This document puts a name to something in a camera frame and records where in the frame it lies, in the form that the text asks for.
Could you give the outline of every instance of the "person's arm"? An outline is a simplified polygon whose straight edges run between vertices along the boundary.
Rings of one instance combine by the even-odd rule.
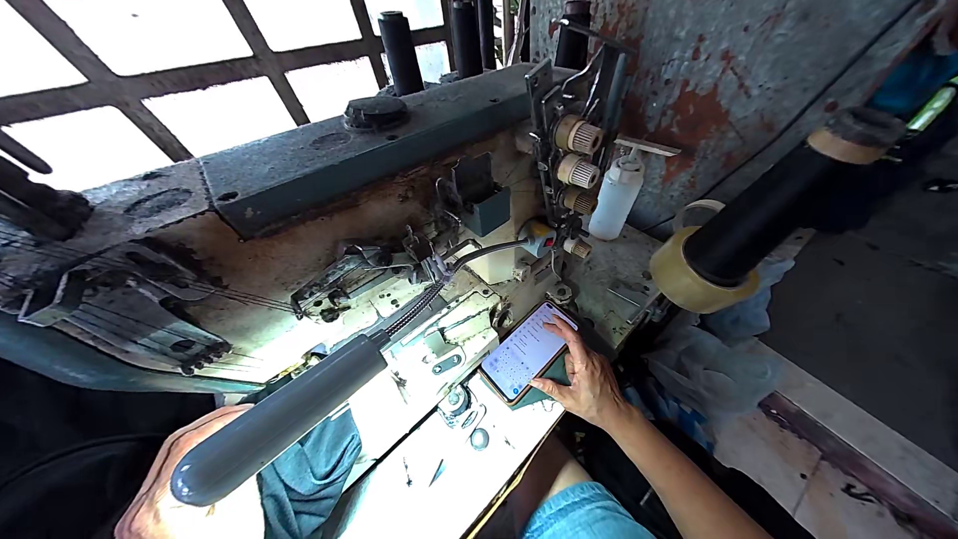
[[[556,316],[555,321],[545,327],[569,345],[566,370],[572,384],[536,378],[531,385],[612,436],[655,489],[685,539],[767,538],[755,521],[626,402],[608,360],[586,348],[564,320]]]

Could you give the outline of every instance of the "black pipe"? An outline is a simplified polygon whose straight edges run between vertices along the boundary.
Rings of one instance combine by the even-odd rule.
[[[472,0],[455,0],[452,3],[452,47],[459,80],[482,74],[479,22]]]
[[[492,19],[495,9],[492,0],[476,0],[479,5],[479,50],[482,53],[482,65],[486,69],[495,69],[495,34],[492,33]]]
[[[850,164],[826,153],[852,162],[862,151],[870,154],[870,159],[878,158],[904,135],[904,123],[884,112],[853,107],[835,113],[817,132],[829,133],[830,141],[818,143],[818,149],[809,142],[792,149],[689,236],[683,252],[696,273],[716,285],[739,285],[801,225],[831,191],[833,182],[869,162]]]
[[[739,285],[847,167],[802,143],[685,241],[689,266],[717,285]]]
[[[422,92],[422,73],[413,46],[413,34],[409,30],[409,19],[402,12],[382,12],[379,14],[379,32],[396,95]]]
[[[215,504],[319,425],[382,369],[380,331],[358,335],[322,362],[192,448],[173,470],[170,490],[184,504]]]
[[[568,0],[562,17],[588,28],[592,23],[590,9],[591,2]],[[588,45],[588,35],[569,30],[565,26],[560,27],[559,44],[556,46],[556,67],[568,67],[580,71],[585,69]]]

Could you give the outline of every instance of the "blue fabric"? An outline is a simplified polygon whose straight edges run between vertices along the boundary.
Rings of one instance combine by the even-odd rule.
[[[523,539],[653,539],[605,487],[580,482],[545,501],[526,526]]]
[[[346,411],[328,417],[257,475],[266,539],[309,537],[330,517],[362,444]]]
[[[940,57],[922,44],[885,79],[868,106],[908,120],[955,74],[958,54]]]

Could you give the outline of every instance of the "metal frame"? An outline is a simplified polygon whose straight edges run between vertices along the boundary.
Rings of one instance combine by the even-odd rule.
[[[384,51],[382,40],[373,31],[364,0],[350,0],[362,38],[284,52],[274,52],[269,48],[259,26],[242,0],[222,1],[253,51],[252,57],[226,59],[121,77],[113,73],[44,2],[7,0],[15,11],[86,77],[88,82],[2,97],[0,98],[0,125],[8,126],[99,106],[115,106],[153,144],[176,162],[190,159],[193,155],[172,131],[149,111],[143,104],[144,99],[200,90],[256,77],[268,77],[283,101],[286,111],[297,126],[302,126],[309,123],[309,118],[286,78],[287,71],[367,57],[373,66],[373,74],[376,76],[379,87],[384,87],[388,83],[380,56]],[[439,2],[445,13],[446,0],[439,0]],[[452,65],[452,49],[446,26],[415,30],[412,34],[414,45],[445,40],[449,65]]]

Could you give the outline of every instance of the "blue shorts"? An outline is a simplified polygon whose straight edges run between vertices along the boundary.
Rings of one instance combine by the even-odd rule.
[[[546,500],[529,519],[522,537],[653,539],[604,486],[594,481],[576,483]]]

